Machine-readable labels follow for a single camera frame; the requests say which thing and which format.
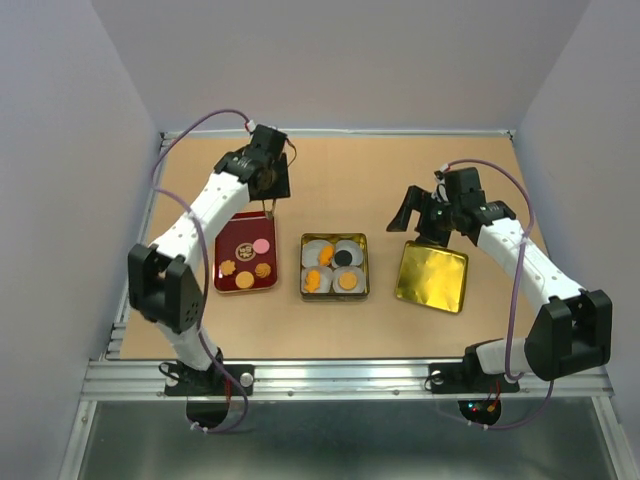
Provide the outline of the metal tongs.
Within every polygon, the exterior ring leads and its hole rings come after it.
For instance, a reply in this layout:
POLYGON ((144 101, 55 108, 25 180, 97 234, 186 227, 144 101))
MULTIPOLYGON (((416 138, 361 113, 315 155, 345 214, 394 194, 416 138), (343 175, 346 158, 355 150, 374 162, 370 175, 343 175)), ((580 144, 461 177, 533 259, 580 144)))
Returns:
MULTIPOLYGON (((298 151, 297 151, 297 147, 295 146, 295 144, 290 139, 286 140, 286 144, 292 150, 292 156, 288 159, 288 163, 287 163, 287 167, 290 167, 295 162, 295 160, 297 159, 298 151)), ((276 211, 276 205, 277 205, 277 200, 273 199, 272 203, 271 203, 271 209, 268 210, 266 208, 265 202, 262 202, 263 211, 264 211, 264 213, 265 213, 267 218, 269 218, 269 219, 273 219, 274 218, 275 211, 276 211)))

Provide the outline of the gold tin lid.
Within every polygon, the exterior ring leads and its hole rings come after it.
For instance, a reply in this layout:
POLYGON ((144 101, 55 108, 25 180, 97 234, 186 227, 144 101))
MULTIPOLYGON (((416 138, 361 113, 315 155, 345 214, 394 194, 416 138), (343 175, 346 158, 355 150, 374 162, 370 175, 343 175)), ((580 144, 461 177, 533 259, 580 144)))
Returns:
POLYGON ((453 250, 407 241, 395 297, 412 304, 459 314, 463 310, 469 258, 453 250))

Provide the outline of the black round cookie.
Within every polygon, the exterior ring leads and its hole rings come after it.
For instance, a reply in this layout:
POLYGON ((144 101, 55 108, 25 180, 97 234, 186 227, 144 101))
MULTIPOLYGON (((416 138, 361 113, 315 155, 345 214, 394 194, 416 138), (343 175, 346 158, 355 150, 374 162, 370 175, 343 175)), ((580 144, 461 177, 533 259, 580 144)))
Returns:
POLYGON ((350 266, 353 261, 353 255, 348 250, 338 250, 334 254, 333 261, 337 267, 350 266))

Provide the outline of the orange fish cookie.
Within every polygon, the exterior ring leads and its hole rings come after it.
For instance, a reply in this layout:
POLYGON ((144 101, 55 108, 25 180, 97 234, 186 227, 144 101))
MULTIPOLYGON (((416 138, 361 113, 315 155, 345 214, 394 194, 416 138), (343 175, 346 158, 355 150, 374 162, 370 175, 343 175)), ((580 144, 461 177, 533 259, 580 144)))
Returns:
POLYGON ((312 294, 321 287, 321 283, 321 273, 318 270, 312 269, 309 270, 305 276, 303 289, 306 293, 312 294))
POLYGON ((328 266, 334 255, 334 246, 332 244, 327 244, 322 247, 318 254, 318 263, 320 266, 328 266))

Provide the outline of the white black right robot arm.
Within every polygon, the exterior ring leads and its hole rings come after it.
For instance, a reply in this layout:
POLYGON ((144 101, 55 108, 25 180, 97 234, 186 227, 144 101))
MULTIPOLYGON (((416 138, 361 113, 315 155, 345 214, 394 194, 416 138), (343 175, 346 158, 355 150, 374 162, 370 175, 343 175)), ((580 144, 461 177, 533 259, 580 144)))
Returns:
POLYGON ((433 191, 408 187, 401 206, 387 226, 404 232, 412 213, 422 246, 447 247, 457 232, 491 257, 512 278, 509 314, 524 294, 536 312, 529 334, 514 335, 508 322, 502 340, 469 347, 460 366, 463 384, 482 390, 496 375, 515 383, 531 373, 551 382, 607 364, 611 357, 613 304, 602 290, 589 291, 566 276, 531 240, 504 202, 487 200, 481 187, 478 160, 458 160, 436 171, 433 191))

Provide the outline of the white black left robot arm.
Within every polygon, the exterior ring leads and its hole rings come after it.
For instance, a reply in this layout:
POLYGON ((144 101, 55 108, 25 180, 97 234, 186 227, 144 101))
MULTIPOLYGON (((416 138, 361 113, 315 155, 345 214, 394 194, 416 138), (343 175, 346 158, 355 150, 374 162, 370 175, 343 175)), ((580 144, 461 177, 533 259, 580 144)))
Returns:
POLYGON ((128 253, 128 299, 132 309, 155 324, 177 355, 179 378, 210 394, 223 378, 223 355, 203 326, 210 281, 198 281, 209 263, 209 247, 232 217, 252 201, 291 195, 286 133, 259 124, 242 148, 226 153, 214 166, 192 203, 158 188, 182 205, 176 222, 148 245, 128 253))

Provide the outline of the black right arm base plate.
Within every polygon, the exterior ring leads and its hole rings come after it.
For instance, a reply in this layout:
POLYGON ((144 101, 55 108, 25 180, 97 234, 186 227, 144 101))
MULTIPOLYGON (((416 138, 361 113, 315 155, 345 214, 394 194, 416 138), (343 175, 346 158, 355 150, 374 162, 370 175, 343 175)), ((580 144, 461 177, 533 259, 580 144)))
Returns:
POLYGON ((518 383, 509 383, 502 374, 486 374, 462 362, 429 365, 425 389, 434 394, 517 393, 518 383))

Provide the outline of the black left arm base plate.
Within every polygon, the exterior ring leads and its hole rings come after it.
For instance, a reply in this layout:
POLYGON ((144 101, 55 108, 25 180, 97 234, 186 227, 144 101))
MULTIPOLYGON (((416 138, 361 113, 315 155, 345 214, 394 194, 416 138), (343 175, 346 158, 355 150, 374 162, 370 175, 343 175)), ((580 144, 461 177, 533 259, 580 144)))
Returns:
POLYGON ((253 394, 255 368, 251 364, 225 365, 230 380, 212 365, 207 371, 199 371, 182 362, 161 362, 159 372, 165 377, 164 394, 168 397, 231 397, 253 394))

